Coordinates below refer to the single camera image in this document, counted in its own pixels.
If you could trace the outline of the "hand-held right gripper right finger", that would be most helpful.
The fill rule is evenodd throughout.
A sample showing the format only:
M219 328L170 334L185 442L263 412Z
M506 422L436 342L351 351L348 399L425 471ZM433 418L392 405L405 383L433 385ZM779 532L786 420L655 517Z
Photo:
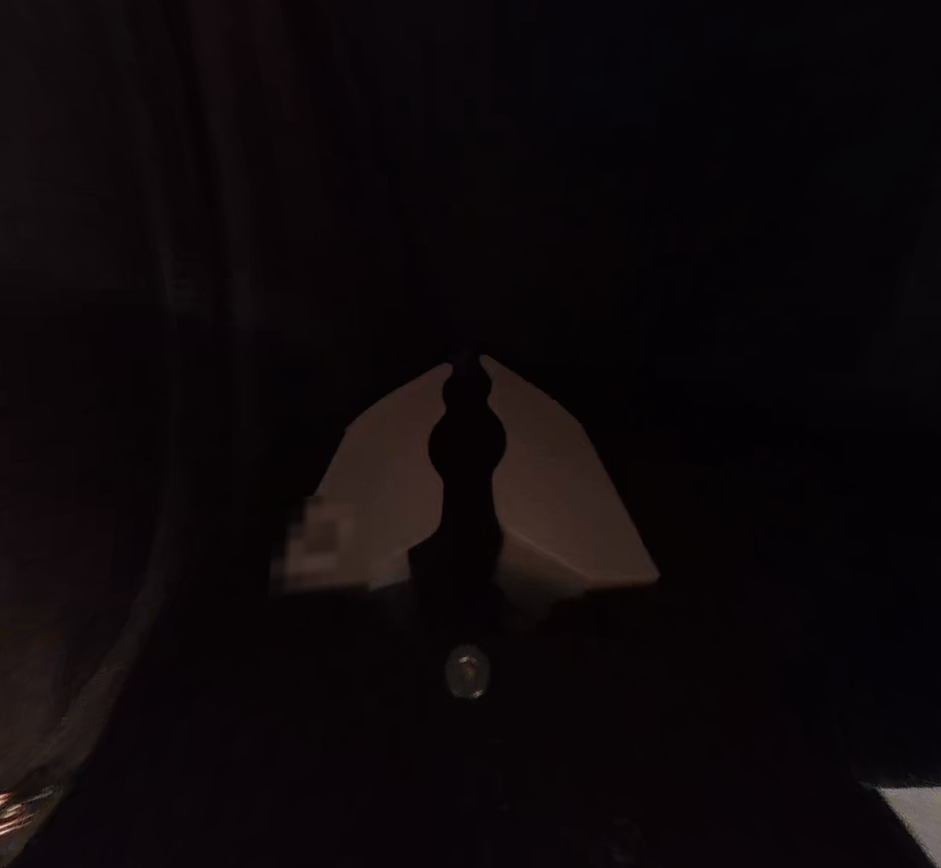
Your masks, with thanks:
M645 588L660 572L578 419L492 357L488 405L505 434L492 478L505 590Z

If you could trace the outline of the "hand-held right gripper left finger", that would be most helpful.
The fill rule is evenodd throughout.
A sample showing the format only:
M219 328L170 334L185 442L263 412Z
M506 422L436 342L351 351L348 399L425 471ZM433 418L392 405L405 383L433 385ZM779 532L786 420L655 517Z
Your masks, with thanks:
M395 389L348 427L316 490L316 585L377 588L407 579L410 550L441 522L430 460L445 412L441 364Z

